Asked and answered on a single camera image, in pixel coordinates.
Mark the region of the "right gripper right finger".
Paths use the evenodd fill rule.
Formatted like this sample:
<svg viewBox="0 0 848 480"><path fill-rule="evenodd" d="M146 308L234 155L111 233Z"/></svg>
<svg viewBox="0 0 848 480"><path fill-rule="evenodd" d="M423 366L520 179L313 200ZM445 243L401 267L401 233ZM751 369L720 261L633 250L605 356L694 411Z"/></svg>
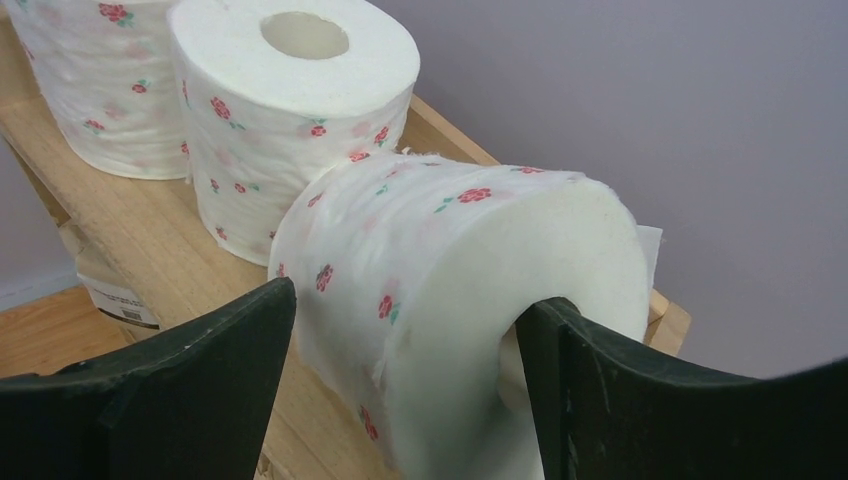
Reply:
<svg viewBox="0 0 848 480"><path fill-rule="evenodd" d="M760 380L533 304L517 339L548 479L843 479L847 363Z"/></svg>

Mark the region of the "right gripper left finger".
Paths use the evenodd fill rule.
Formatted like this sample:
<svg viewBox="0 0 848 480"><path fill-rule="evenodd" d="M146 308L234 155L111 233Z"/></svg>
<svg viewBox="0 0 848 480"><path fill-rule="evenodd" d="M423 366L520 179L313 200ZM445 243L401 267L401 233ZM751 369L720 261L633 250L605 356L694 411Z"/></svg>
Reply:
<svg viewBox="0 0 848 480"><path fill-rule="evenodd" d="M51 375L1 382L5 479L250 479L296 312L277 278Z"/></svg>

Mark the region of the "white toilet paper roll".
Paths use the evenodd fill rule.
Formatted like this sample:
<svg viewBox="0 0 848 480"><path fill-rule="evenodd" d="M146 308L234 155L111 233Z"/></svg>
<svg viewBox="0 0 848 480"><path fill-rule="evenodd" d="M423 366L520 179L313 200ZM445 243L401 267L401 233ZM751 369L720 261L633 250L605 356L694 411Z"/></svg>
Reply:
<svg viewBox="0 0 848 480"><path fill-rule="evenodd" d="M310 183L272 242L300 359L407 479L538 479L510 331L570 300L641 341L662 232L580 172L379 154Z"/></svg>

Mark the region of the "patterned paper roll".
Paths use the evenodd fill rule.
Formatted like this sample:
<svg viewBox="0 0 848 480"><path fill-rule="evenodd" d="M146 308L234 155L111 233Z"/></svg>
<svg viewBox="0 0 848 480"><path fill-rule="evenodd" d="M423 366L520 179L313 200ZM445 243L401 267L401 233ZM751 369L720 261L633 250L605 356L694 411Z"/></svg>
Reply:
<svg viewBox="0 0 848 480"><path fill-rule="evenodd" d="M395 148L418 46L367 1L180 1L167 22L202 224L266 266L309 183Z"/></svg>
<svg viewBox="0 0 848 480"><path fill-rule="evenodd" d="M121 177L185 176L169 1L7 1L11 23L70 148Z"/></svg>

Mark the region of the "brown roll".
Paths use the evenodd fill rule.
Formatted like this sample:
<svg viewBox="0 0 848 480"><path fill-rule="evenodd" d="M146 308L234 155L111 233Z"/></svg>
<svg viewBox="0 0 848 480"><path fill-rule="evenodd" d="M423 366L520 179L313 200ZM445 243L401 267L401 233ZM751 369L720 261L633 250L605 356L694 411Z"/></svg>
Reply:
<svg viewBox="0 0 848 480"><path fill-rule="evenodd" d="M59 234L94 306L128 341L142 341L160 332L156 316L75 223L64 223Z"/></svg>

